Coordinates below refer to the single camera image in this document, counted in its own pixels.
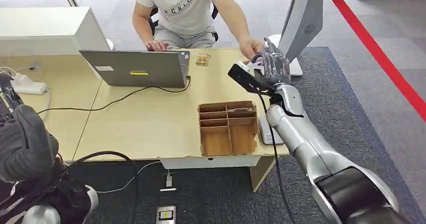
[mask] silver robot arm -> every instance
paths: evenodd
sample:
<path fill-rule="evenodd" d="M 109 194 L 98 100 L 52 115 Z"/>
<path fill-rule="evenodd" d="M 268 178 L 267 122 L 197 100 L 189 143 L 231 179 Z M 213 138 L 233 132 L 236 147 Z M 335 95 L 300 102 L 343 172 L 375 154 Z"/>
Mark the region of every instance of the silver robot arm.
<path fill-rule="evenodd" d="M 265 38 L 264 74 L 234 64 L 228 75 L 248 92 L 270 96 L 266 118 L 306 174 L 312 195 L 331 223 L 406 224 L 392 191 L 376 174 L 338 153 L 309 120 L 299 91 L 291 85 L 289 61 Z"/>
<path fill-rule="evenodd" d="M 282 103 L 266 117 L 306 174 L 312 195 L 332 223 L 408 223 L 389 187 L 372 171 L 338 153 L 312 124 L 298 90 L 277 86 Z"/>

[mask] gray shorts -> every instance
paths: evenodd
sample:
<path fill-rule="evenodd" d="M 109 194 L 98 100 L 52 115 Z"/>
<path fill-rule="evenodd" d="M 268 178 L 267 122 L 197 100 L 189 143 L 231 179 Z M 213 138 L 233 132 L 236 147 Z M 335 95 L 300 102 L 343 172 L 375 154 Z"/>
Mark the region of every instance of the gray shorts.
<path fill-rule="evenodd" d="M 182 35 L 172 32 L 161 25 L 155 28 L 154 39 L 160 40 L 164 43 L 168 43 L 167 49 L 178 49 L 178 48 L 211 48 L 216 42 L 213 33 L 214 28 L 211 27 L 208 30 L 201 32 L 196 35 Z"/>

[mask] man's arm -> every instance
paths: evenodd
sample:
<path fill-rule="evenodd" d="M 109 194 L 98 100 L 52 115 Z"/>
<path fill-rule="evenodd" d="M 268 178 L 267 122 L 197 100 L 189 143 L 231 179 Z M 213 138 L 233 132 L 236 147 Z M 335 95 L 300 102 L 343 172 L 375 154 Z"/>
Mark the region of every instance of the man's arm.
<path fill-rule="evenodd" d="M 147 48 L 152 47 L 154 51 L 165 51 L 166 47 L 164 43 L 155 41 L 152 36 L 151 26 L 148 22 L 151 10 L 152 7 L 146 7 L 136 2 L 132 16 L 133 26 Z"/>
<path fill-rule="evenodd" d="M 211 0 L 240 44 L 241 52 L 248 59 L 263 49 L 264 44 L 250 37 L 246 17 L 233 0 Z"/>

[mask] man's hand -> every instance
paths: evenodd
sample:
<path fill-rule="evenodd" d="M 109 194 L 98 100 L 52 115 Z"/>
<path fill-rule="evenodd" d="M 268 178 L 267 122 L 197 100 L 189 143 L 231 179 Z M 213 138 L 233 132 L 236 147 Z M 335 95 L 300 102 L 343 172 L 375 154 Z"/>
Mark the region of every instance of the man's hand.
<path fill-rule="evenodd" d="M 240 40 L 241 53 L 247 57 L 247 59 L 252 59 L 256 53 L 263 50 L 264 46 L 265 45 L 261 41 L 250 37 L 242 38 Z"/>
<path fill-rule="evenodd" d="M 147 44 L 145 44 L 148 51 L 154 51 L 154 52 L 165 51 L 168 45 L 169 44 L 163 43 L 160 40 L 152 40 L 152 41 L 149 41 Z"/>

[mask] red floor tape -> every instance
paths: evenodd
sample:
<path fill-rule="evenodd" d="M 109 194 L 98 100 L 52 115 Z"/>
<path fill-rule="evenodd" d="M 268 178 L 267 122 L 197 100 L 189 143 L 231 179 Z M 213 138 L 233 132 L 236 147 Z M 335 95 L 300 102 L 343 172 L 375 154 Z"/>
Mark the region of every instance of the red floor tape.
<path fill-rule="evenodd" d="M 411 85 L 404 79 L 402 74 L 395 68 L 383 50 L 379 47 L 373 37 L 368 33 L 356 15 L 352 12 L 344 0 L 332 0 L 345 20 L 357 34 L 358 38 L 368 49 L 371 55 L 376 59 L 377 63 L 386 72 L 395 86 L 404 95 L 408 102 L 414 107 L 418 114 L 426 122 L 426 102 L 420 95 L 411 87 Z"/>

